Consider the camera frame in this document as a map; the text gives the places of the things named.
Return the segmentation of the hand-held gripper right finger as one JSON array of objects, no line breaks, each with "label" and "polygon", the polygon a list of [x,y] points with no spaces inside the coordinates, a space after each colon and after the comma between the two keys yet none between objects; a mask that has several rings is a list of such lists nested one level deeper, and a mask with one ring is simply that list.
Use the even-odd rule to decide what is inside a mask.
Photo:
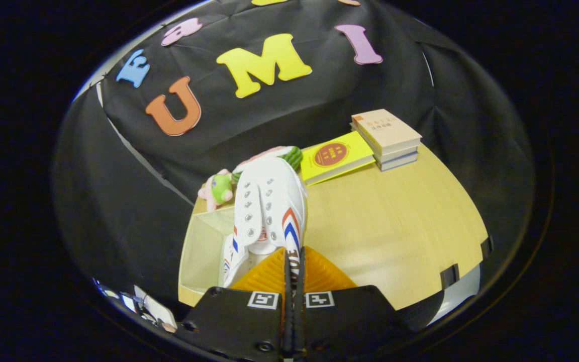
[{"label": "hand-held gripper right finger", "polygon": [[301,251],[297,353],[301,359],[375,359],[412,329],[376,286],[356,287],[315,250]]}]

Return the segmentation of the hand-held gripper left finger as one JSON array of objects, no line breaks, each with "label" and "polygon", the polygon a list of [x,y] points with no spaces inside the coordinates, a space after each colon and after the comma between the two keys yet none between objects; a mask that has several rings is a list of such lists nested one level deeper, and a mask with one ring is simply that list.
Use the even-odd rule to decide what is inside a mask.
[{"label": "hand-held gripper left finger", "polygon": [[280,293],[212,287],[175,335],[211,360],[282,360],[291,349],[291,282],[287,252],[278,254]]}]

